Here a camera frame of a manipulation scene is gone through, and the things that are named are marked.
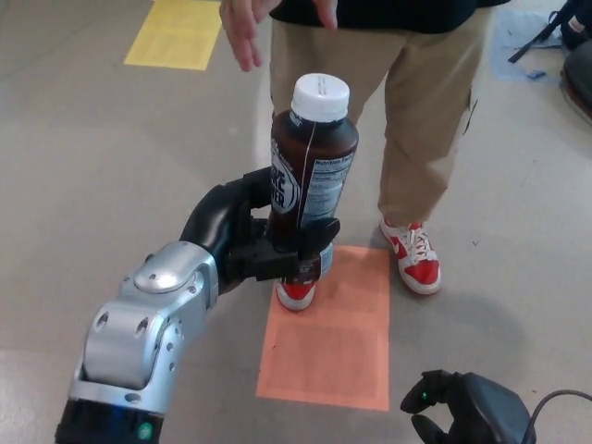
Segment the fingers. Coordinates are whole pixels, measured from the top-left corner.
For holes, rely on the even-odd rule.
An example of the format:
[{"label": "fingers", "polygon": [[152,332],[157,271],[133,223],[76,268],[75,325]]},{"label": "fingers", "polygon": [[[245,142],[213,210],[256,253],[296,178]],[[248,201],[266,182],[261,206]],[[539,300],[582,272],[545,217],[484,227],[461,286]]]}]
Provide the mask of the fingers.
[{"label": "fingers", "polygon": [[247,5],[250,9],[251,1],[247,0],[236,3],[238,3],[236,6],[237,9],[235,9],[235,5],[232,2],[223,1],[219,9],[220,19],[222,20],[222,26],[226,32],[234,58],[239,62],[240,69],[250,71],[253,69],[252,40],[256,36],[256,23],[251,10],[249,10],[248,14],[244,14],[244,5]]},{"label": "fingers", "polygon": [[337,29],[337,4],[338,0],[313,0],[316,5],[316,13],[325,28]]},{"label": "fingers", "polygon": [[257,22],[253,14],[252,0],[240,0],[229,3],[235,31],[244,39],[257,36]]},{"label": "fingers", "polygon": [[226,32],[232,53],[240,69],[248,72],[255,67],[263,65],[261,52],[256,45],[257,24],[268,14],[268,11],[259,6],[260,3],[252,0],[223,1],[219,13],[222,26]]}]

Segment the red and white sneaker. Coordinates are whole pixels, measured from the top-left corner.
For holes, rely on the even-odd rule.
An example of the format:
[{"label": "red and white sneaker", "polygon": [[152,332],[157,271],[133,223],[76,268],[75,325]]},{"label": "red and white sneaker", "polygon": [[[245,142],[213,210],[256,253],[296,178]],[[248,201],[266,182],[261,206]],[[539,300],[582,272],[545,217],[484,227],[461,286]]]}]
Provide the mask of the red and white sneaker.
[{"label": "red and white sneaker", "polygon": [[391,227],[383,218],[380,230],[392,246],[405,285],[422,296],[440,289],[440,262],[427,238],[423,223]]},{"label": "red and white sneaker", "polygon": [[312,303],[315,296],[315,284],[291,285],[277,281],[276,294],[284,307],[293,312],[300,312]]}]

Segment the white bottle cap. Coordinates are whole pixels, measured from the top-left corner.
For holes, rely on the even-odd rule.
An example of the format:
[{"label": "white bottle cap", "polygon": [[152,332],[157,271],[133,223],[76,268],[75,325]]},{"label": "white bottle cap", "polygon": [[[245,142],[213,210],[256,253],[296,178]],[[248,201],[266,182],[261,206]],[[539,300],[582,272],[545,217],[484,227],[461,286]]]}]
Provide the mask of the white bottle cap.
[{"label": "white bottle cap", "polygon": [[292,97],[292,111],[304,120],[329,123],[348,115],[350,88],[327,74],[306,74],[298,79]]}]

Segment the black shirt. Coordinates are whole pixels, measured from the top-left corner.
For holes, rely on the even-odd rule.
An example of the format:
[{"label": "black shirt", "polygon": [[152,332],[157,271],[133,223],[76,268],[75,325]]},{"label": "black shirt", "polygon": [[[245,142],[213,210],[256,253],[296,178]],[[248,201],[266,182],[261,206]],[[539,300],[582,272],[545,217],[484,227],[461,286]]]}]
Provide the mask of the black shirt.
[{"label": "black shirt", "polygon": [[[339,0],[340,28],[403,30],[426,34],[453,31],[477,8],[510,0]],[[284,0],[271,13],[273,19],[297,25],[321,26],[312,0]]]}]

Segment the cable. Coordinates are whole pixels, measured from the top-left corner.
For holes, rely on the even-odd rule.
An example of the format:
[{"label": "cable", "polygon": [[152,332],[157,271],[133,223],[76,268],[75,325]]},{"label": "cable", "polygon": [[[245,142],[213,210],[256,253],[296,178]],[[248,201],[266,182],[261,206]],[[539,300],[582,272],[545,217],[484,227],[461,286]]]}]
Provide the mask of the cable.
[{"label": "cable", "polygon": [[550,393],[545,398],[543,398],[541,400],[541,402],[538,404],[538,406],[535,408],[535,411],[533,412],[533,415],[531,416],[530,421],[528,422],[528,427],[526,428],[526,432],[524,433],[524,438],[522,439],[522,444],[529,444],[530,439],[532,438],[532,435],[535,431],[535,422],[537,421],[540,411],[543,410],[543,407],[545,407],[545,404],[547,404],[547,402],[551,401],[553,398],[557,398],[559,396],[565,396],[565,395],[577,396],[578,398],[584,398],[585,400],[592,402],[592,396],[588,395],[587,393],[584,393],[582,391],[557,390],[557,391]]}]

